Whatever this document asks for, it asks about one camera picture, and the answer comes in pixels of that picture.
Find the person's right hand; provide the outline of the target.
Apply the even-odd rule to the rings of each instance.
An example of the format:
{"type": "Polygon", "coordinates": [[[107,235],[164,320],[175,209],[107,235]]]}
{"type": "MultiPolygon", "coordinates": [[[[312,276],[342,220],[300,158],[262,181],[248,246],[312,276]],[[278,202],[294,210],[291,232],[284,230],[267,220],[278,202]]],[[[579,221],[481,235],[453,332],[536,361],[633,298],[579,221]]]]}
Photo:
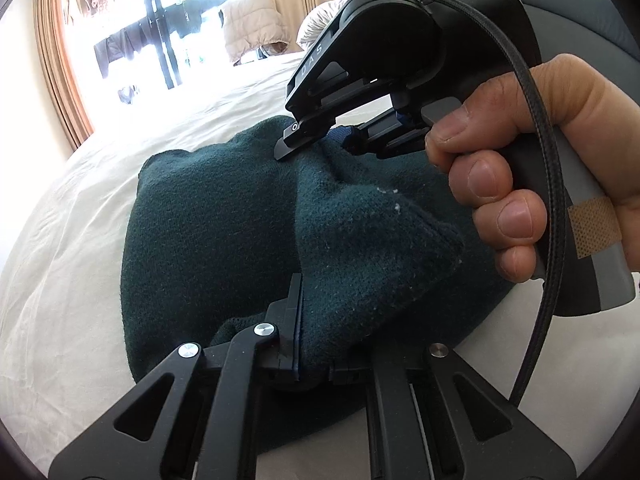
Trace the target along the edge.
{"type": "MultiPolygon", "coordinates": [[[[553,125],[612,200],[631,271],[639,269],[639,107],[593,67],[560,54],[532,70],[553,125]]],[[[535,128],[513,74],[481,84],[469,99],[431,128],[428,160],[442,170],[458,203],[473,211],[480,239],[496,252],[507,280],[529,280],[535,243],[547,226],[542,199],[514,188],[500,148],[535,128]]]]}

